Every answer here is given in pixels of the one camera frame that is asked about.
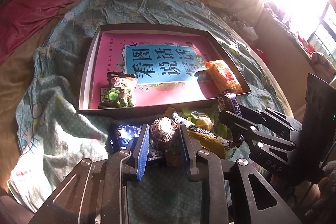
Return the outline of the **round brown cake packet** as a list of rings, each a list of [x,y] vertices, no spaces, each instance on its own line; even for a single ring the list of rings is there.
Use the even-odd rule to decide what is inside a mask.
[[[177,123],[167,117],[156,119],[150,126],[150,138],[156,150],[169,150],[178,138]]]

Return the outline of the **teal cartoon print blanket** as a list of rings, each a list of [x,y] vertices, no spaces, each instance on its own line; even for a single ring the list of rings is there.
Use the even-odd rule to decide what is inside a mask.
[[[248,47],[205,5],[192,0],[82,0],[68,11],[33,54],[34,74],[18,103],[22,151],[8,186],[36,212],[83,158],[101,160],[112,119],[79,114],[77,102],[90,43],[102,24],[151,23],[208,31],[229,53],[252,93],[241,103],[253,109],[292,111],[279,85]]]

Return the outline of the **pink cardboard box tray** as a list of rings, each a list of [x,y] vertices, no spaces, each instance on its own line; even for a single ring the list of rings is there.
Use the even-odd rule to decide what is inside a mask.
[[[90,45],[79,95],[79,111],[87,115],[134,118],[162,113],[168,107],[212,106],[218,89],[206,63],[222,60],[241,85],[251,89],[220,41],[209,32],[161,24],[106,24],[97,28]],[[110,74],[137,77],[132,107],[103,108]]]

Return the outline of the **orange cracker packet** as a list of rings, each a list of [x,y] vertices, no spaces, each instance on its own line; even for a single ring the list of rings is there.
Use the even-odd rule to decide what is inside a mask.
[[[223,60],[206,62],[206,71],[220,93],[224,93],[225,90],[231,90],[236,94],[243,93],[240,82]]]

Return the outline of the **green peas snack packet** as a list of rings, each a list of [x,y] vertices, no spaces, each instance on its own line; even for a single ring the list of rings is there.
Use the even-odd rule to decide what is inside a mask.
[[[121,72],[107,73],[108,86],[101,88],[99,108],[135,106],[135,89],[138,78]]]

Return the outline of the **yellow wafer bar wrapper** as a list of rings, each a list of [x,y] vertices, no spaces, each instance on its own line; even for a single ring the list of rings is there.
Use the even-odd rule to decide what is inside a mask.
[[[197,139],[204,149],[216,154],[221,159],[226,159],[226,152],[236,146],[233,141],[194,125],[187,126],[187,132],[191,138]]]

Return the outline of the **brown Snickers bar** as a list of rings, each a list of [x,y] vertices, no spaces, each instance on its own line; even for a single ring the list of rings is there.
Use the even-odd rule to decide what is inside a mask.
[[[220,111],[229,111],[238,116],[242,116],[240,106],[236,99],[235,93],[222,93],[218,97]]]

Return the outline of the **green yellow snack packet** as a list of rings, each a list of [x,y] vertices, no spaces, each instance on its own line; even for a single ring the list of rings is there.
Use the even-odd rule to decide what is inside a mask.
[[[190,109],[189,107],[183,107],[182,110],[177,111],[172,107],[168,107],[164,112],[164,116],[171,118],[177,124],[183,124],[187,128],[194,126],[210,131],[228,139],[231,134],[231,130],[224,124],[220,123],[218,118],[218,108],[214,105],[207,113],[199,112],[197,110]]]

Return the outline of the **blue cookie packet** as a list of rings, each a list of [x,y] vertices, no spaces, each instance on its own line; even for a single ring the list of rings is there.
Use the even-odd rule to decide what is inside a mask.
[[[141,125],[111,124],[108,131],[108,140],[110,142],[112,152],[115,153],[121,149],[126,149],[130,140],[139,137],[141,129]],[[149,165],[155,165],[162,164],[164,161],[165,158],[163,152],[157,151],[153,147],[151,138],[149,137],[149,153],[147,156],[147,163]]]

